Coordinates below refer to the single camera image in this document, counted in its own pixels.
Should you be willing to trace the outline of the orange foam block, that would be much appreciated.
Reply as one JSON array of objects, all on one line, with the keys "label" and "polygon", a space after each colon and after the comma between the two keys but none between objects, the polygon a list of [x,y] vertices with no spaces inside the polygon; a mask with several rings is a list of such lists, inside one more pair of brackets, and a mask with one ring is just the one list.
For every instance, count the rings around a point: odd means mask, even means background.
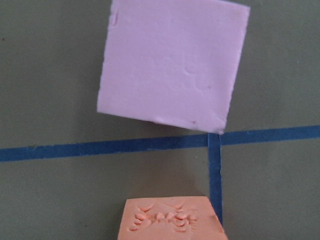
[{"label": "orange foam block", "polygon": [[133,198],[125,202],[119,240],[226,240],[206,196]]}]

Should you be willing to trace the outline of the pink foam block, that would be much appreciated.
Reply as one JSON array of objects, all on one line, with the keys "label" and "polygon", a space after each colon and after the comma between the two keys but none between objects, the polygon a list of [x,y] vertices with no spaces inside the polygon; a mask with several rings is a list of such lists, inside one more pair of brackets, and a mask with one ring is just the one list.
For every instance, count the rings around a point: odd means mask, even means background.
[{"label": "pink foam block", "polygon": [[97,111],[223,134],[250,10],[225,0],[114,0]]}]

